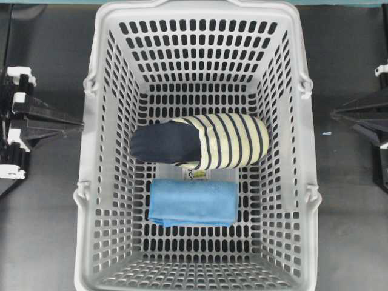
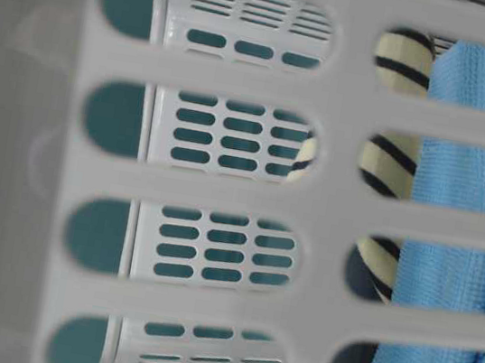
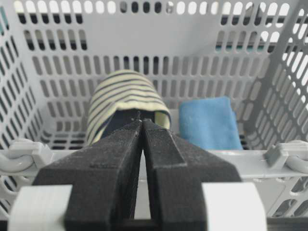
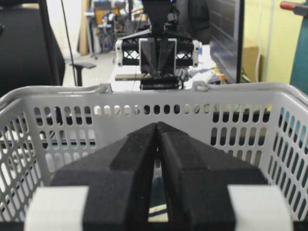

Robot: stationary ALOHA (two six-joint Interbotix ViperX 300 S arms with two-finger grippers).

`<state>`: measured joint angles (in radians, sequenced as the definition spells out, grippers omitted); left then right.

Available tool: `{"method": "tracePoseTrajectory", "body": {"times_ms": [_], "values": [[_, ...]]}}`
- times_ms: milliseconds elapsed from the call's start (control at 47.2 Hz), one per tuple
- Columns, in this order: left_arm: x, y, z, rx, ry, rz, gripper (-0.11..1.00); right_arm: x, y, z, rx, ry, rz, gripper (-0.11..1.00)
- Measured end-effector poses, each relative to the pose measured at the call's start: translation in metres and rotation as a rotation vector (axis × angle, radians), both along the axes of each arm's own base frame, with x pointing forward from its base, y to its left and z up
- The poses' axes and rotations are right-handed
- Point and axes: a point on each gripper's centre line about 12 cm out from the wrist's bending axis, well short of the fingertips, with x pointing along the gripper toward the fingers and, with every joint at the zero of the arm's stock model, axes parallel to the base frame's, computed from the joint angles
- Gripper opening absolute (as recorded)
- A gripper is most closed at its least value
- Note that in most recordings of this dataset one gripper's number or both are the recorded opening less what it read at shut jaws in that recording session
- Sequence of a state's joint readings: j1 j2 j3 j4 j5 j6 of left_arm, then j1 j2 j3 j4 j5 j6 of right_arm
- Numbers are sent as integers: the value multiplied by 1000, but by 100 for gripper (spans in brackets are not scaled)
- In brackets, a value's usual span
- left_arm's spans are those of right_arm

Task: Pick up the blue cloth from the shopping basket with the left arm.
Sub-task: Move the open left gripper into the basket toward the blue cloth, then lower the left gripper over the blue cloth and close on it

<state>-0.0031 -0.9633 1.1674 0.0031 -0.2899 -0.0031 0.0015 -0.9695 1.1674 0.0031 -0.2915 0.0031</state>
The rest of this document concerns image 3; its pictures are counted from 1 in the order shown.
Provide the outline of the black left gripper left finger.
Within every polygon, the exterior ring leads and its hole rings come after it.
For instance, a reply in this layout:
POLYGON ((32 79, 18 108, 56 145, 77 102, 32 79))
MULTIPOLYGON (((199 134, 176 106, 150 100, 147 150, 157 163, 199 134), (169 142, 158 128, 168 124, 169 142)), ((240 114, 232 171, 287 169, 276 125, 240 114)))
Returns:
POLYGON ((38 172, 33 185, 72 185, 67 231, 110 231, 134 217, 141 130, 142 122, 134 121, 38 172))

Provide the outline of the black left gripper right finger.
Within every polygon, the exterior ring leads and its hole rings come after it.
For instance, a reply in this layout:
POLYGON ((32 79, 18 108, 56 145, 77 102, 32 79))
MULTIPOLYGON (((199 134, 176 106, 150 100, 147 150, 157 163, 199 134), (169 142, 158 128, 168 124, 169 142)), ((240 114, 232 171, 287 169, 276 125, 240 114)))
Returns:
POLYGON ((202 183, 241 182, 236 167, 150 120, 142 139, 151 218, 163 231, 205 231, 202 183))

